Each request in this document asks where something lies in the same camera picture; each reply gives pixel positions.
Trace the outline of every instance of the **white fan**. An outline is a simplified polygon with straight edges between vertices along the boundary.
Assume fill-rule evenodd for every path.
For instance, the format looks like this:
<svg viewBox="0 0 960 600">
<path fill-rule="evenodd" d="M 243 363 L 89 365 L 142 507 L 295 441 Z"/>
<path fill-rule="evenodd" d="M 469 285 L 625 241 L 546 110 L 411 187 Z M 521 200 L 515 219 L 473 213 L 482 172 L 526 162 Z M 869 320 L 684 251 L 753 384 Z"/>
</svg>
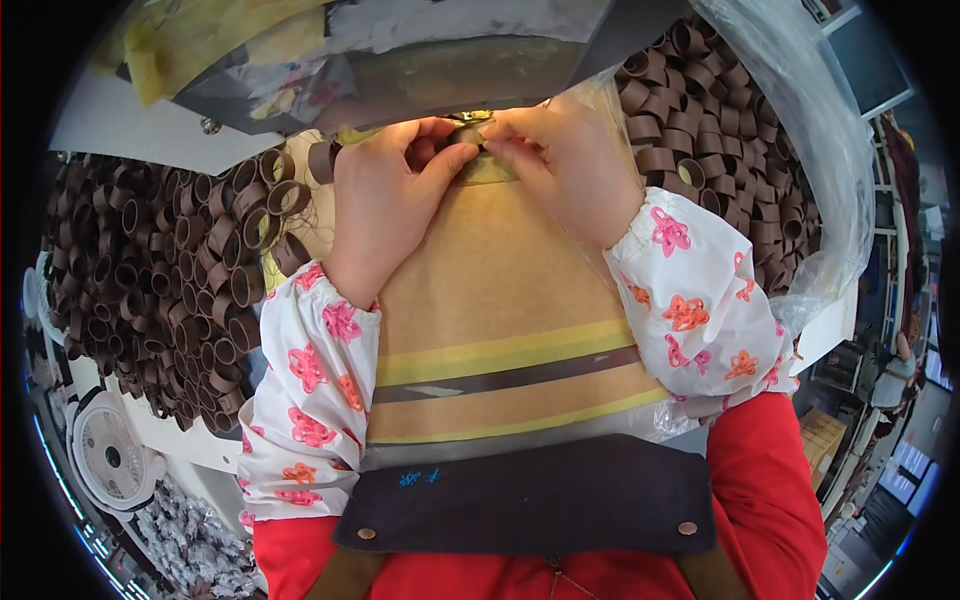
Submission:
<svg viewBox="0 0 960 600">
<path fill-rule="evenodd" d="M 97 508 L 122 521 L 154 499 L 166 461 L 141 444 L 116 397 L 94 388 L 67 407 L 67 454 Z"/>
</svg>

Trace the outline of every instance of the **hand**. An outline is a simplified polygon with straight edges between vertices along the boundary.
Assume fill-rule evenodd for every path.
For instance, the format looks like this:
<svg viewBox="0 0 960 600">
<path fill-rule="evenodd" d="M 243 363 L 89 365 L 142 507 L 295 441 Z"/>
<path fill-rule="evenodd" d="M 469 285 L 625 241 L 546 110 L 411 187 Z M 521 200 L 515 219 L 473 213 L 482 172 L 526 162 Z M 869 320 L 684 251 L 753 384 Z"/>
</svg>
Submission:
<svg viewBox="0 0 960 600">
<path fill-rule="evenodd" d="M 440 198 L 473 144 L 435 149 L 453 122 L 429 117 L 397 123 L 337 155 L 333 191 L 336 238 L 324 271 L 340 295 L 370 308 L 387 279 L 420 244 Z M 407 158 L 424 164 L 411 170 Z"/>
<path fill-rule="evenodd" d="M 484 147 L 562 227 L 604 249 L 620 241 L 644 193 L 621 166 L 596 112 L 558 96 L 549 108 L 498 110 L 493 118 L 480 130 Z"/>
</svg>

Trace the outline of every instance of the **box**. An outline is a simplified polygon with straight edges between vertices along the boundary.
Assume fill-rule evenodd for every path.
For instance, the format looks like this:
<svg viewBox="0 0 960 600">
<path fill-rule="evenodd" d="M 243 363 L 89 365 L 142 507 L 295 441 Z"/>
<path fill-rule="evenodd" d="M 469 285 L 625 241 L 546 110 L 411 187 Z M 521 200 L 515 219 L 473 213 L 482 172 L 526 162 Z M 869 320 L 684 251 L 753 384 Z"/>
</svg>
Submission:
<svg viewBox="0 0 960 600">
<path fill-rule="evenodd" d="M 804 441 L 804 455 L 810 463 L 810 484 L 815 492 L 836 457 L 845 431 L 847 425 L 815 408 L 800 419 L 800 436 Z"/>
</svg>

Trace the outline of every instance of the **yellow stripe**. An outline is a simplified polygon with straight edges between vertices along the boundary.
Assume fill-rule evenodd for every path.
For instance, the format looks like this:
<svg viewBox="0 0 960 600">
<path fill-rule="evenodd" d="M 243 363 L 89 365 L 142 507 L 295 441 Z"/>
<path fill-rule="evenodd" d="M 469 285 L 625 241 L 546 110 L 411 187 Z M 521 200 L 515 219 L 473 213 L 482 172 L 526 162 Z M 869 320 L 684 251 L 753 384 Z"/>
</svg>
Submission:
<svg viewBox="0 0 960 600">
<path fill-rule="evenodd" d="M 520 369 L 633 344 L 627 320 L 618 319 L 506 340 L 380 356 L 376 385 L 405 385 Z"/>
<path fill-rule="evenodd" d="M 621 411 L 637 408 L 644 404 L 650 404 L 666 398 L 666 390 L 657 388 L 635 396 L 628 396 L 614 402 L 591 406 L 579 411 L 556 415 L 553 417 L 544 417 L 542 419 L 528 420 L 519 423 L 510 423 L 507 425 L 498 425 L 487 429 L 475 429 L 472 431 L 458 431 L 453 433 L 437 434 L 432 436 L 411 436 L 403 438 L 368 438 L 368 444 L 430 444 L 434 442 L 459 442 L 463 440 L 477 440 L 480 438 L 492 438 L 496 436 L 506 436 L 515 433 L 526 433 L 528 431 L 540 431 L 550 427 L 560 427 L 583 420 L 612 415 Z"/>
</svg>

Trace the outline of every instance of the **right hand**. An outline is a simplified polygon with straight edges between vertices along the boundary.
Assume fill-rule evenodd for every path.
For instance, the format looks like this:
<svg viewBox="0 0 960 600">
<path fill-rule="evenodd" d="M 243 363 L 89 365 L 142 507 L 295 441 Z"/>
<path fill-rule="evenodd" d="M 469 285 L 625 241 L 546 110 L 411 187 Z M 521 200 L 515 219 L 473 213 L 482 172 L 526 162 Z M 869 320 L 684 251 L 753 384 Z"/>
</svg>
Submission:
<svg viewBox="0 0 960 600">
<path fill-rule="evenodd" d="M 480 130 L 484 147 L 516 172 L 561 227 L 603 249 L 620 241 L 645 194 L 621 165 L 596 112 L 558 96 L 547 108 L 498 110 L 493 119 Z"/>
</svg>

